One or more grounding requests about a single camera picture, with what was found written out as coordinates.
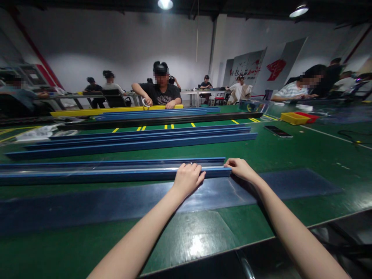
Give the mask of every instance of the smartphone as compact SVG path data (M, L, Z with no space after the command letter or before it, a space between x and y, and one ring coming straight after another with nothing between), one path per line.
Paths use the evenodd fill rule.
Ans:
M287 134L283 130L276 128L275 126L264 126L265 129L269 130L270 132L274 133L280 138L293 138L290 134Z

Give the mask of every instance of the green workbench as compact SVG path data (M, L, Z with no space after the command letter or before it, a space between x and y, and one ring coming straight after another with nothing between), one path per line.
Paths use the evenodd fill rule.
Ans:
M237 110L237 106L221 107L222 113ZM288 105L271 106L265 115L275 118L281 112L293 110L294 107ZM315 226L372 207L372 150L335 138L340 137L337 131L342 129L371 132L372 122L347 125L314 123L306 125L311 128L307 129L267 117L257 120L260 122L236 120L251 124L252 132L258 132L254 141L62 157L33 162L240 157L246 159L257 172L307 167L344 190L335 195L285 201L306 226ZM196 126L219 124L233 122L195 123ZM293 135L293 138L280 139L264 130L264 125L275 125ZM191 124L174 126L191 127ZM164 129L164 126L145 129ZM119 132L135 130L137 128L127 128L119 129ZM112 129L82 133L107 132L112 132ZM17 144L0 147L0 161L11 162L3 153L21 149L21 145ZM150 183L152 182L1 187L0 199ZM2 237L0 274L3 278L84 278L137 221L109 222ZM274 234L257 205L176 214L159 238L142 274L168 269L272 237Z

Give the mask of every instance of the striped shirt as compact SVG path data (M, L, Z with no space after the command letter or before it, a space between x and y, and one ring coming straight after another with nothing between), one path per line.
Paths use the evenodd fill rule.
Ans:
M274 96L282 98L291 98L300 94L308 94L307 88L298 88L297 81L288 83L285 87L280 89Z

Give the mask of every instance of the ceiling light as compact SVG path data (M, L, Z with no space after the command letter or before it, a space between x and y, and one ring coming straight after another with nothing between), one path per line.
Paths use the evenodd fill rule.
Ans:
M298 16L301 16L304 13L306 13L308 10L309 10L309 8L305 4L303 4L301 6L298 6L296 8L296 10L289 15L289 17L298 17Z
M159 0L158 6L163 10L169 10L173 7L173 2L171 0Z

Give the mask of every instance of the red character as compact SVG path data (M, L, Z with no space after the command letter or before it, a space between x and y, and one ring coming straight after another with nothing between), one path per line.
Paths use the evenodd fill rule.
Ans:
M287 62L285 62L282 59L278 59L275 62L267 65L267 69L271 72L271 75L268 79L268 81L274 81L279 76L279 74L282 72L284 67L286 66Z

